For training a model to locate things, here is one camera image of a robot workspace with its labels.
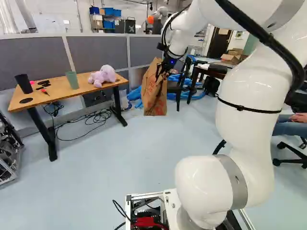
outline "green cup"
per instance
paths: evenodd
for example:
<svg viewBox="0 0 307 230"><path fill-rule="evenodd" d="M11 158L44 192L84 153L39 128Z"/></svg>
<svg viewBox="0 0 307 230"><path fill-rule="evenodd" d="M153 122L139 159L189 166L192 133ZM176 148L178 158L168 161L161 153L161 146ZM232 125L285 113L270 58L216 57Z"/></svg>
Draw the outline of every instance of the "green cup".
<svg viewBox="0 0 307 230"><path fill-rule="evenodd" d="M71 88L73 90L77 90L79 88L79 84L78 84L78 79L77 79L77 74L75 71L69 71L66 72L66 77L69 81L69 84L71 85Z"/></svg>

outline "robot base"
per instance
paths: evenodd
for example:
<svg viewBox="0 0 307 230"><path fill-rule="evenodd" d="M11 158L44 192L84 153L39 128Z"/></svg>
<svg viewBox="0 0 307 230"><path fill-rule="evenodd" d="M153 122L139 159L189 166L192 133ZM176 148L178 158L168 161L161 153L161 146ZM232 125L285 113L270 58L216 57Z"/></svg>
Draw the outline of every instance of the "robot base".
<svg viewBox="0 0 307 230"><path fill-rule="evenodd" d="M187 212L181 207L176 189L168 189L163 192L126 195L125 211L129 218L137 209L145 207L151 202L161 201L160 222L168 226L169 230L202 230L193 223ZM255 230L243 209L238 210L248 230ZM131 223L126 219L126 230L131 228ZM216 230L242 230L232 211L229 211L225 221Z"/></svg>

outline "cubicle partition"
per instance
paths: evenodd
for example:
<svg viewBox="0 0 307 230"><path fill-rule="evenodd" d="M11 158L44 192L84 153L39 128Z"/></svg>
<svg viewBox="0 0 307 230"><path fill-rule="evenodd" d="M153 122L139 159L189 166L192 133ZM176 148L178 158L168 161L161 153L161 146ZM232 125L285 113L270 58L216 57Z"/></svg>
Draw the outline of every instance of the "cubicle partition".
<svg viewBox="0 0 307 230"><path fill-rule="evenodd" d="M41 80L71 70L96 71L109 64L130 81L129 92L141 84L142 73L154 57L162 57L156 48L160 39L137 34L5 35L0 37L0 91L15 88L17 74Z"/></svg>

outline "black strap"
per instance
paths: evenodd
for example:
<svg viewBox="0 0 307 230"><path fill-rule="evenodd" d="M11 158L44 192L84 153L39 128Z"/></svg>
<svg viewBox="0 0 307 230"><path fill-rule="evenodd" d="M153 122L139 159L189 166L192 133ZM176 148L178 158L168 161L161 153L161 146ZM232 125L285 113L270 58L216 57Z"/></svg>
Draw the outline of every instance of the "black strap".
<svg viewBox="0 0 307 230"><path fill-rule="evenodd" d="M224 104L226 104L228 106L236 108L238 111L246 110L246 111L261 113L261 114L278 114L282 111L282 110L271 111L271 110L251 109L251 108L246 108L242 105L232 104L230 102L224 101L220 97L218 97L217 99L219 99L220 102L223 102Z"/></svg>

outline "wooden table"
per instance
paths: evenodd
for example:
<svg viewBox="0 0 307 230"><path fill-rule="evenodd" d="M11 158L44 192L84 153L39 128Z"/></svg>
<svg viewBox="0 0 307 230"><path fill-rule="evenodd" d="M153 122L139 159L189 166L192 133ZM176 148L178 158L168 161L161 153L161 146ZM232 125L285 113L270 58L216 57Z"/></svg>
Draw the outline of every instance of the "wooden table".
<svg viewBox="0 0 307 230"><path fill-rule="evenodd" d="M91 72L77 74L77 78L79 82L79 89L76 89L76 90L73 90L70 87L70 84L66 76L45 79L45 80L38 80L35 82L34 85L32 85L33 92L30 94L24 94L19 85L17 85L15 89L15 92L11 99L8 111L18 112L18 111L27 109L32 120L37 126L39 132L42 134L44 140L48 144L50 161L55 161L58 158L56 144L55 144L55 130L54 130L54 127L46 128L44 122L42 121L41 117L39 116L37 112L36 106L38 105L47 104L47 103L55 102L55 101L62 100L65 98L71 98L71 97L75 97L78 95L87 94L90 92L113 88L115 108L113 109L111 107L110 109L114 113L116 118L121 122L121 124L124 127L127 126L127 122L121 116L118 87L122 84L128 83L128 80L126 80L125 78L117 74L116 82L114 83L105 82L103 83L102 88L96 88L94 85L88 83L88 78L90 74ZM41 81L46 81L46 80L49 80L51 84L50 86L45 87L49 95L42 93L40 90L36 90L37 88L41 87L41 85L38 85L38 83ZM28 103L20 103L20 101L25 98L33 98L33 100Z"/></svg>

